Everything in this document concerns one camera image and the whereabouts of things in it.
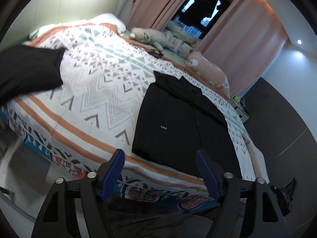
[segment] plush toy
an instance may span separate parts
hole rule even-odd
[[[226,74],[215,64],[204,58],[201,52],[193,52],[187,57],[186,66],[202,80],[214,86],[220,94],[230,99],[230,88]]]
[[[160,52],[163,47],[173,49],[174,45],[170,43],[163,33],[151,28],[133,28],[131,30],[130,39],[143,44],[150,44],[156,47]]]

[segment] pink curtain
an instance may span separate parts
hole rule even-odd
[[[233,97],[261,76],[287,39],[265,0],[234,0],[195,52],[224,71]]]
[[[186,0],[134,0],[127,28],[162,31]]]

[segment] small box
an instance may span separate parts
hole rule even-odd
[[[245,121],[249,119],[248,111],[240,103],[237,103],[232,98],[230,99],[229,103],[236,110],[237,114],[241,118],[242,123],[245,123]]]

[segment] bedspread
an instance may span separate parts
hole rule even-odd
[[[148,86],[155,81],[155,70],[178,79],[184,76],[216,105],[228,123],[242,177],[255,180],[241,136],[246,130],[235,110],[171,62],[128,44],[106,25],[57,27],[31,45],[67,48],[60,67],[64,84],[20,95],[2,107],[2,112],[10,127],[25,142],[38,144],[49,160],[81,177],[108,161],[116,148],[122,148],[126,162],[116,193],[147,202],[170,198],[179,209],[202,209],[202,204],[212,200],[202,179],[131,152],[138,112]]]

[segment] orange stripe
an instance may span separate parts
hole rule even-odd
[[[208,192],[207,190],[205,189],[201,189],[201,188],[197,188],[197,187],[188,187],[184,184],[174,184],[174,183],[171,183],[171,182],[166,182],[166,181],[158,181],[156,179],[153,179],[151,178],[150,176],[146,176],[140,172],[138,172],[136,169],[134,168],[125,168],[126,170],[129,170],[137,175],[140,175],[142,177],[144,177],[145,179],[153,182],[153,183],[156,183],[156,184],[159,184],[159,185],[162,185],[162,186],[166,186],[166,187],[177,187],[177,188],[180,188],[180,189],[193,189],[193,190],[196,190],[196,191],[202,191],[202,192]]]
[[[38,98],[34,97],[31,94],[27,95],[28,98],[30,100],[32,100],[32,102],[34,102],[45,114],[47,114],[51,119],[53,119],[54,121],[58,122],[58,124],[60,126],[62,126],[63,128],[67,129],[69,132],[73,133],[74,135],[76,135],[77,137],[79,137],[80,139],[84,140],[85,142],[99,148],[102,150],[105,150],[107,152],[110,152],[111,154],[113,154],[116,150],[116,148],[101,142],[100,140],[97,140],[94,137],[91,137],[90,135],[86,134],[85,132],[81,131],[80,129],[74,127],[73,125],[71,125],[70,123],[68,123],[67,121],[65,121],[63,118],[61,118],[59,115],[53,113],[51,110],[49,110]],[[79,154],[81,154],[82,156],[91,159],[99,164],[102,164],[104,162],[106,162],[107,160],[105,160],[104,158],[101,158],[99,156],[96,156],[95,154],[83,149],[82,147],[76,145],[75,143],[73,143],[72,141],[66,139],[65,137],[63,137],[61,134],[59,134],[58,132],[54,131],[53,128],[48,125],[39,115],[37,115],[27,104],[25,104],[25,102],[23,102],[21,99],[19,99],[19,101],[16,100],[16,102],[34,119],[36,120],[41,126],[43,126],[45,129],[47,129],[52,137],[54,137],[55,139],[57,139],[58,141],[60,141],[61,143],[63,143],[64,145],[66,145],[67,147],[73,149],[74,151],[78,152]],[[168,176],[168,177],[172,177],[172,178],[176,178],[179,180],[183,180],[192,184],[196,184],[196,185],[201,185],[204,186],[204,182],[201,180],[198,180],[197,178],[193,178],[190,176],[185,176],[182,175],[180,173],[176,173],[167,169],[163,169],[163,168],[159,168],[153,165],[148,164],[147,162],[144,162],[140,159],[131,157],[129,155],[126,155],[126,161],[139,165],[149,171],[152,171],[154,173],[160,174],[160,175],[164,175],[164,176]]]

